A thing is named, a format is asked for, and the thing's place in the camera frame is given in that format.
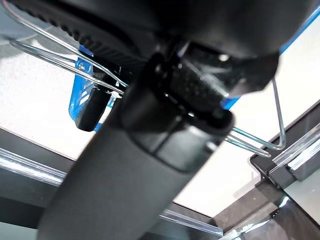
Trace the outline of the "robot left hand black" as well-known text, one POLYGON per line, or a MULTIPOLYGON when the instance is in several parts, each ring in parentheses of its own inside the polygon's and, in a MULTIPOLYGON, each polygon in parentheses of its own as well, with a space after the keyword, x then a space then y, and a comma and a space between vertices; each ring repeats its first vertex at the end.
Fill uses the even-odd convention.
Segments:
POLYGON ((39 240, 138 240, 232 131, 224 99, 263 90, 317 0, 3 0, 68 33, 100 69, 77 124, 93 129, 58 188, 39 240))

